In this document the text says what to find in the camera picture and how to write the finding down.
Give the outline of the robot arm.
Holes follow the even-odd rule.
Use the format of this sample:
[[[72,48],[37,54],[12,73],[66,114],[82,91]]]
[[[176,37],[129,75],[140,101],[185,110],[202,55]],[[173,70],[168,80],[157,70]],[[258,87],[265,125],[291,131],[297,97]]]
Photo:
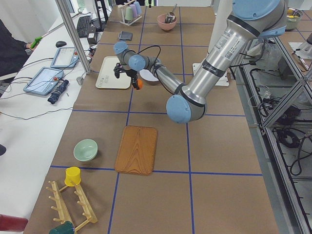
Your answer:
[[[176,123],[202,118],[207,109],[207,94],[247,42],[284,33],[287,9],[286,0],[234,0],[225,31],[188,84],[180,82],[171,72],[162,75],[160,72],[165,68],[159,68],[156,71],[159,79],[173,94],[166,104],[169,118]]]
[[[161,85],[171,94],[178,94],[181,87],[186,84],[177,79],[158,58],[140,55],[128,48],[128,44],[124,41],[119,41],[113,46],[114,52],[119,62],[114,67],[116,78],[120,74],[125,73],[131,78],[132,86],[139,90],[137,74],[141,70],[148,70],[155,76]]]

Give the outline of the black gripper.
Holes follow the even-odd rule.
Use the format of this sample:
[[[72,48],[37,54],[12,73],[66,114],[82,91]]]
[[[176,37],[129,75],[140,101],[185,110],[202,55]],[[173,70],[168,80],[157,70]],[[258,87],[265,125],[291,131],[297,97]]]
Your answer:
[[[120,63],[117,63],[114,67],[114,74],[116,78],[120,78],[120,74],[125,73],[132,79],[132,86],[134,89],[138,89],[137,71],[133,69],[125,69]]]

